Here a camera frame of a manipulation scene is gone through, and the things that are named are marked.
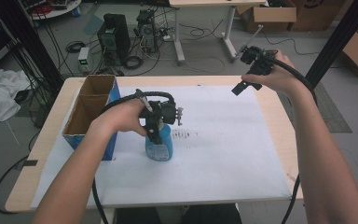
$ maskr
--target metal stand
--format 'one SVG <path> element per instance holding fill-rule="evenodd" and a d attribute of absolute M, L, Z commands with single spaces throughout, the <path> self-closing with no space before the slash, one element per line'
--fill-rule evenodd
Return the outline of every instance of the metal stand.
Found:
<path fill-rule="evenodd" d="M 175 35 L 173 36 L 173 44 L 175 45 L 178 64 L 182 65 L 185 63 L 185 54 L 183 53 L 179 38 L 179 9 L 178 7 L 175 9 Z"/>
<path fill-rule="evenodd" d="M 345 48 L 357 30 L 358 1 L 354 1 L 334 33 L 327 40 L 324 48 L 306 75 L 306 79 L 310 82 L 313 88 L 318 85 L 333 61 Z"/>
<path fill-rule="evenodd" d="M 234 20 L 235 8 L 236 7 L 229 7 L 226 31 L 224 33 L 222 33 L 223 42 L 225 43 L 226 48 L 228 49 L 230 58 L 232 60 L 234 60 L 235 57 L 237 56 L 237 51 L 234 49 L 234 47 L 232 46 L 231 40 L 229 39 L 229 35 L 231 33 L 232 21 Z"/>

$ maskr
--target black robotic gripper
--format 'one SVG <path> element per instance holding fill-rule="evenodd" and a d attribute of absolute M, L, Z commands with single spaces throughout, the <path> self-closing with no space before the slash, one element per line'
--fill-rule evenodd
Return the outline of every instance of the black robotic gripper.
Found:
<path fill-rule="evenodd" d="M 273 52 L 275 51 L 271 51 L 271 50 L 265 51 L 255 46 L 251 46 L 250 48 L 245 48 L 241 56 L 241 61 L 246 64 L 253 63 L 251 68 L 246 74 L 266 76 L 269 73 L 271 73 L 272 63 L 265 60 L 265 58 L 274 57 Z M 236 95 L 239 95 L 248 86 L 253 86 L 256 90 L 260 90 L 262 87 L 260 84 L 257 83 L 242 81 L 238 83 L 237 86 L 234 87 L 234 89 L 232 89 L 232 92 Z"/>

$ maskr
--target black computer tower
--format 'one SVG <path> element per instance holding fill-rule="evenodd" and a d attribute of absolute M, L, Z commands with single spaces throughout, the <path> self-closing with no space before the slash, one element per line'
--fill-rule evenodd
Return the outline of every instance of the black computer tower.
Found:
<path fill-rule="evenodd" d="M 103 25 L 97 34 L 101 49 L 114 65 L 122 65 L 131 46 L 126 17 L 120 14 L 105 14 L 103 18 Z"/>

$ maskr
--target hand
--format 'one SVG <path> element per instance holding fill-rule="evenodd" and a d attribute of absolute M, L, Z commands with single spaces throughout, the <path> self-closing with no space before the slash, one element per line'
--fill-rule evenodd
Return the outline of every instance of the hand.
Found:
<path fill-rule="evenodd" d="M 99 129 L 100 132 L 107 132 L 110 135 L 115 132 L 135 131 L 146 136 L 146 130 L 139 122 L 139 114 L 144 107 L 138 99 L 115 105 L 92 122 L 92 129 Z"/>
<path fill-rule="evenodd" d="M 289 58 L 286 55 L 283 55 L 280 50 L 278 50 L 278 52 L 275 54 L 275 59 L 294 67 Z M 289 97 L 296 94 L 298 88 L 306 89 L 306 87 L 297 78 L 275 64 L 272 67 L 272 72 L 267 76 L 246 74 L 242 75 L 241 78 L 246 82 L 265 85 L 272 90 L 282 92 Z"/>

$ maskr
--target white paper sheet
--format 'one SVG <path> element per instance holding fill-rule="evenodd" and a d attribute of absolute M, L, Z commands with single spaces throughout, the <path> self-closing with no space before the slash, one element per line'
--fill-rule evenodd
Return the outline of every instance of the white paper sheet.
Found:
<path fill-rule="evenodd" d="M 172 159 L 152 161 L 145 154 L 142 136 L 119 133 L 114 159 L 102 161 L 96 174 L 101 203 L 132 206 L 290 197 L 253 91 L 248 89 L 235 96 L 231 89 L 230 86 L 141 88 L 166 91 L 177 106 L 184 108 L 183 126 L 177 126 L 177 122 L 171 126 Z M 120 93 L 133 94 L 135 88 L 120 88 Z M 48 156 L 32 207 L 39 205 L 72 152 L 60 133 Z M 94 204 L 90 196 L 88 205 Z"/>

